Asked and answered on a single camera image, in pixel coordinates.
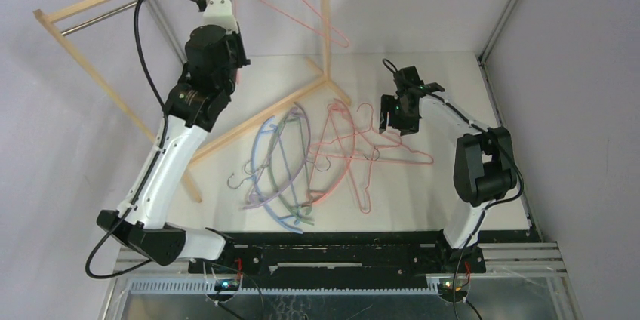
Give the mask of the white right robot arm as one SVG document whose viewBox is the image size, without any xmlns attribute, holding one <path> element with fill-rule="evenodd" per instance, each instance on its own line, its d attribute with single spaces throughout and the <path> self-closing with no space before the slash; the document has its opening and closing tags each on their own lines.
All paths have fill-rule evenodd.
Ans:
<svg viewBox="0 0 640 320">
<path fill-rule="evenodd" d="M 423 121 L 435 125 L 454 145 L 453 183 L 459 198 L 442 231 L 446 245 L 435 254 L 447 272 L 466 262 L 467 248 L 478 241 L 488 210 L 515 201 L 524 192 L 514 160 L 512 138 L 504 126 L 490 127 L 457 106 L 439 83 L 425 83 L 415 66 L 399 69 L 388 59 L 395 93 L 380 98 L 380 131 L 415 134 Z"/>
</svg>

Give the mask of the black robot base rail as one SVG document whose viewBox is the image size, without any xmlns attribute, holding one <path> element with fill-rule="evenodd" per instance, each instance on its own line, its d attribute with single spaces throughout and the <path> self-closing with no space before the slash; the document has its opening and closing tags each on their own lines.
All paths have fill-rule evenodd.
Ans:
<svg viewBox="0 0 640 320">
<path fill-rule="evenodd" d="M 233 232 L 219 260 L 149 264 L 138 276 L 184 276 L 211 283 L 243 275 L 244 286 L 264 291 L 422 290 L 429 277 L 464 281 L 488 271 L 490 252 L 539 243 L 530 230 L 482 230 L 463 250 L 448 247 L 442 231 Z"/>
</svg>

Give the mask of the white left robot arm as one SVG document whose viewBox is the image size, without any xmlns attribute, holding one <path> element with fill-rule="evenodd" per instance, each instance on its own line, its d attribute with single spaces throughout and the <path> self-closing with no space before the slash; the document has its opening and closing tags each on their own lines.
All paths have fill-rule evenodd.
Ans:
<svg viewBox="0 0 640 320">
<path fill-rule="evenodd" d="M 115 210 L 102 210 L 97 225 L 161 266 L 194 258 L 227 272 L 236 253 L 226 238 L 170 224 L 168 209 L 192 157 L 231 102 L 238 69 L 250 61 L 239 29 L 214 24 L 194 29 L 185 49 L 187 61 L 162 104 L 161 127 L 132 191 Z"/>
</svg>

